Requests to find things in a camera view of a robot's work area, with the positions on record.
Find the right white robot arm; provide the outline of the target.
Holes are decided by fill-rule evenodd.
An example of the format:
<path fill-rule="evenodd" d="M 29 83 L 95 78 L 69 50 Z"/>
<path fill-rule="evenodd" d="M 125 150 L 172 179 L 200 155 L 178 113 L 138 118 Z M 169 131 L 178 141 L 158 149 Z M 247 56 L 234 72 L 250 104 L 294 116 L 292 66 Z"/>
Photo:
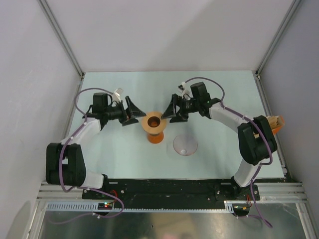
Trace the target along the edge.
<path fill-rule="evenodd" d="M 249 118 L 224 105 L 223 100 L 212 98 L 204 82 L 192 84 L 186 90 L 186 83 L 179 85 L 180 95 L 173 94 L 162 119 L 173 122 L 187 122 L 190 113 L 218 121 L 238 135 L 239 151 L 242 156 L 240 166 L 233 176 L 235 184 L 230 193 L 237 200 L 248 194 L 261 167 L 273 162 L 273 153 L 278 146 L 271 126 L 265 116 Z"/>

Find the orange glass carafe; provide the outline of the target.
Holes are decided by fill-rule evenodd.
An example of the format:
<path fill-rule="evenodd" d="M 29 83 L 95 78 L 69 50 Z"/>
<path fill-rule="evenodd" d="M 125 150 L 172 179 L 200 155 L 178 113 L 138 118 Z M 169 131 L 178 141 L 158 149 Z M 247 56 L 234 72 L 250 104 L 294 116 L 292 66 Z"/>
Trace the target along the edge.
<path fill-rule="evenodd" d="M 158 133 L 158 134 L 147 134 L 147 139 L 152 144 L 158 144 L 161 143 L 164 139 L 164 133 Z"/>

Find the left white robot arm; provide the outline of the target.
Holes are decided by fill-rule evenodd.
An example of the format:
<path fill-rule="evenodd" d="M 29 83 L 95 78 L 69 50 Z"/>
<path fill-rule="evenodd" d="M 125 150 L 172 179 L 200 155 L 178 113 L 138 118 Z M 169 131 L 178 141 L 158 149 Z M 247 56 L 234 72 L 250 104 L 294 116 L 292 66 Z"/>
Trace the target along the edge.
<path fill-rule="evenodd" d="M 82 145 L 97 135 L 111 120 L 118 120 L 122 126 L 138 123 L 138 118 L 146 113 L 140 110 L 126 96 L 127 107 L 119 98 L 119 93 L 110 95 L 94 93 L 93 102 L 83 114 L 84 121 L 68 137 L 59 143 L 50 143 L 46 148 L 45 180 L 52 185 L 60 185 L 64 191 L 66 186 L 93 189 L 100 199 L 107 198 L 111 192 L 105 183 L 105 175 L 86 169 Z"/>

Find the clear glass dripper cone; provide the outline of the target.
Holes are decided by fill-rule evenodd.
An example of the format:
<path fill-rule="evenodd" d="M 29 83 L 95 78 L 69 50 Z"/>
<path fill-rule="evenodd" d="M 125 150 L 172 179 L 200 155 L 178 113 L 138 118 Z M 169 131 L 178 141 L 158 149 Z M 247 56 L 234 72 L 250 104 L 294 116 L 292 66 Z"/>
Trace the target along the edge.
<path fill-rule="evenodd" d="M 173 140 L 173 148 L 181 156 L 191 156 L 198 149 L 197 140 L 189 134 L 180 134 Z"/>

